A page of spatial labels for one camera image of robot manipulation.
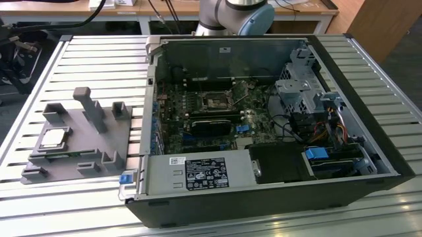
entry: gray post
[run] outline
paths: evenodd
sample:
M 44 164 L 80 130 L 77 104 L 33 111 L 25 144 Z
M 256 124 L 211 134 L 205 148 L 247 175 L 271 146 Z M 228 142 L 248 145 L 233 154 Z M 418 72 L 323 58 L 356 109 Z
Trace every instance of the gray post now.
M 77 100 L 84 107 L 85 115 L 89 118 L 99 133 L 107 132 L 107 126 L 103 121 L 104 112 L 99 105 L 89 97 L 91 89 L 88 87 L 77 87 L 73 90 L 73 99 Z
M 45 117 L 47 121 L 53 123 L 64 123 L 60 115 L 65 114 L 65 108 L 60 103 L 51 103 L 45 105 L 43 116 Z
M 111 105 L 111 112 L 115 120 L 131 119 L 124 102 L 113 102 Z

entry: white sticker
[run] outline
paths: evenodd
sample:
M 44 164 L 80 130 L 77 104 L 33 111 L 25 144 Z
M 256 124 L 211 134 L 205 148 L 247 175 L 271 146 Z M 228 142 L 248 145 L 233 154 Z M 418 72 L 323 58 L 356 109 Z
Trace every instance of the white sticker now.
M 184 164 L 185 157 L 171 157 L 169 164 Z
M 119 15 L 135 15 L 136 12 L 135 11 L 119 11 L 117 14 Z
M 220 53 L 229 53 L 231 48 L 219 48 Z

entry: aluminum table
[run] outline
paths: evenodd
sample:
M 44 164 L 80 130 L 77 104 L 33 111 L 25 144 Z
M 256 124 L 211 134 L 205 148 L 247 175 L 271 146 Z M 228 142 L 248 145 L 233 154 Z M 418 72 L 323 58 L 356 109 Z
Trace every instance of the aluminum table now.
M 117 198 L 117 176 L 34 185 L 18 182 L 43 128 L 41 110 L 72 101 L 79 86 L 101 106 L 133 106 L 127 168 L 137 166 L 147 36 L 75 36 L 60 41 L 0 147 L 1 236 L 416 236 L 422 234 L 422 114 L 354 39 L 319 36 L 416 177 L 342 208 L 148 229 Z M 327 75 L 327 84 L 335 90 Z

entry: table leg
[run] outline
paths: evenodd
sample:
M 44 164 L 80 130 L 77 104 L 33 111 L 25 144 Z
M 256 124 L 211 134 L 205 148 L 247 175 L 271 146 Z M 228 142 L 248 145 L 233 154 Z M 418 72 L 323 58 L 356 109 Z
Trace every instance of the table leg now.
M 151 35 L 151 30 L 149 30 L 149 18 L 145 16 L 139 16 L 137 17 L 137 22 L 140 26 L 140 32 L 143 35 Z
M 315 35 L 324 34 L 324 32 L 327 31 L 331 19 L 332 19 L 332 15 L 320 16 L 320 20 L 318 21 L 318 25 L 314 30 Z

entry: blue clip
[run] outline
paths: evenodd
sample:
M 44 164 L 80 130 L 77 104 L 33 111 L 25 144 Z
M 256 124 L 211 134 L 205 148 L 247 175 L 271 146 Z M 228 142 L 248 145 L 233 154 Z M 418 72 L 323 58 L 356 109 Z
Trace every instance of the blue clip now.
M 133 175 L 131 174 L 121 174 L 119 178 L 119 184 L 131 184 L 133 183 Z
M 236 132 L 245 132 L 250 130 L 250 125 L 236 126 Z
M 312 147 L 304 151 L 308 159 L 324 159 L 328 158 L 327 151 L 323 147 Z

